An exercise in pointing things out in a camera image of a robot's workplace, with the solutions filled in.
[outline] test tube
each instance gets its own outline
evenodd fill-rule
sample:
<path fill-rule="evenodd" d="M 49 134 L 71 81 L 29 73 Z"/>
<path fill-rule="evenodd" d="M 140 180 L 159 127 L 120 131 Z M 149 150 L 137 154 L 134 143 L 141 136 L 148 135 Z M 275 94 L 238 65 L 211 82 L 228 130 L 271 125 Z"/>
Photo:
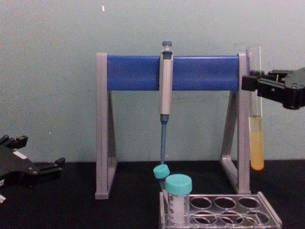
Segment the test tube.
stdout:
<path fill-rule="evenodd" d="M 246 57 L 248 74 L 250 71 L 261 71 L 261 46 L 247 48 Z M 257 96 L 257 91 L 250 92 L 249 128 L 251 168 L 260 171 L 264 168 L 263 112 L 262 98 Z"/>
<path fill-rule="evenodd" d="M 165 190 L 165 179 L 170 174 L 170 170 L 166 164 L 158 165 L 153 169 L 154 176 L 159 180 L 165 201 L 167 203 L 167 191 Z"/>
<path fill-rule="evenodd" d="M 170 175 L 165 180 L 168 192 L 168 219 L 174 225 L 187 226 L 190 222 L 190 192 L 192 179 L 183 174 Z"/>

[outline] pipette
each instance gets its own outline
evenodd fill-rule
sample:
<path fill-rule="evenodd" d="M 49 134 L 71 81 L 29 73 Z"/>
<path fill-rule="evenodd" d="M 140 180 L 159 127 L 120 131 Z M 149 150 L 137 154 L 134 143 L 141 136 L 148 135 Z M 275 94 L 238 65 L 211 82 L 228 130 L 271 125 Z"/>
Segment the pipette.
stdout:
<path fill-rule="evenodd" d="M 161 164 L 164 164 L 165 157 L 165 140 L 166 140 L 166 124 L 171 112 L 171 100 L 173 89 L 173 52 L 170 50 L 172 42 L 164 41 L 162 46 L 164 50 L 160 55 L 160 121 L 161 128 Z"/>

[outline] black surface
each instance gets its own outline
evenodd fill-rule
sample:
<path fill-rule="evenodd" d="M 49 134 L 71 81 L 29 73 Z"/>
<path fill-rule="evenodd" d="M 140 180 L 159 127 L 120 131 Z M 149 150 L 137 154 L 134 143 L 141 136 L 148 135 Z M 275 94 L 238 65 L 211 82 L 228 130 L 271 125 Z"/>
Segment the black surface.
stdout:
<path fill-rule="evenodd" d="M 192 193 L 232 194 L 218 162 L 168 162 L 172 173 L 193 179 Z M 5 187 L 0 228 L 158 228 L 157 162 L 119 163 L 109 200 L 94 200 L 95 164 L 67 163 L 60 180 L 34 189 Z M 251 171 L 251 191 L 262 191 L 284 229 L 305 229 L 305 160 L 266 161 L 263 172 Z"/>

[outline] cap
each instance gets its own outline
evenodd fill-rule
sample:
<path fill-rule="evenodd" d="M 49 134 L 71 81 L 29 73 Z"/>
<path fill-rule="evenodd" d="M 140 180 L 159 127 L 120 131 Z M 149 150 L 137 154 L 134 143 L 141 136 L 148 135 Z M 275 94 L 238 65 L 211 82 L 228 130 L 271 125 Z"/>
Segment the cap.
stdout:
<path fill-rule="evenodd" d="M 163 41 L 162 46 L 165 46 L 165 45 L 172 46 L 172 42 L 171 41 Z"/>
<path fill-rule="evenodd" d="M 192 179 L 184 174 L 170 175 L 165 180 L 165 189 L 174 195 L 186 195 L 192 191 Z"/>
<path fill-rule="evenodd" d="M 157 179 L 162 179 L 169 175 L 170 170 L 168 169 L 168 166 L 166 164 L 163 164 L 163 165 L 156 166 L 153 169 L 153 173 Z"/>

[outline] gray frame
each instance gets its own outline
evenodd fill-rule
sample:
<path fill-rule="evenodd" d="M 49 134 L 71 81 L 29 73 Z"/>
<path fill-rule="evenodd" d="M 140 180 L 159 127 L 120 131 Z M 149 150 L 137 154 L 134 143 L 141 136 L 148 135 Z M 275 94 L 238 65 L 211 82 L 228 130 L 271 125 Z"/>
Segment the gray frame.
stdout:
<path fill-rule="evenodd" d="M 227 116 L 224 127 L 224 140 L 220 163 L 228 176 L 231 185 L 238 194 L 250 194 L 250 136 L 249 136 L 249 103 L 248 91 L 241 89 L 242 76 L 247 75 L 246 54 L 239 57 L 239 91 L 230 92 Z M 231 159 L 231 149 L 235 124 L 237 123 L 237 168 Z"/>
<path fill-rule="evenodd" d="M 112 98 L 107 90 L 107 53 L 97 53 L 95 199 L 109 198 L 116 166 Z"/>

